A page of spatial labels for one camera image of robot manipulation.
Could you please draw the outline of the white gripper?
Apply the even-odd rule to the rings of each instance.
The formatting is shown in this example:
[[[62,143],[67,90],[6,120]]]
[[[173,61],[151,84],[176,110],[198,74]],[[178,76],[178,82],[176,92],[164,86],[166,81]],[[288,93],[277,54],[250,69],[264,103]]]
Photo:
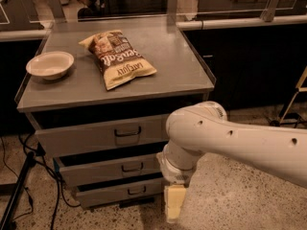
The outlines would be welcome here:
[[[197,169],[198,153],[175,143],[167,143],[156,158],[164,178],[171,184],[164,188],[166,221],[175,223],[186,195],[184,186],[190,184],[192,175]]]

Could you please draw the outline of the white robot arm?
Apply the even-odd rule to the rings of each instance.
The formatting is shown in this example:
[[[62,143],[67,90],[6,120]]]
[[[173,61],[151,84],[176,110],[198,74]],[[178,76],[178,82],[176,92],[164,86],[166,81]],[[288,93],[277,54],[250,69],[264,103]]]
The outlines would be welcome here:
[[[178,220],[197,163],[208,152],[307,186],[306,129],[233,123],[219,103],[207,101],[172,112],[166,132],[168,143],[156,157],[169,182],[164,188],[169,223]]]

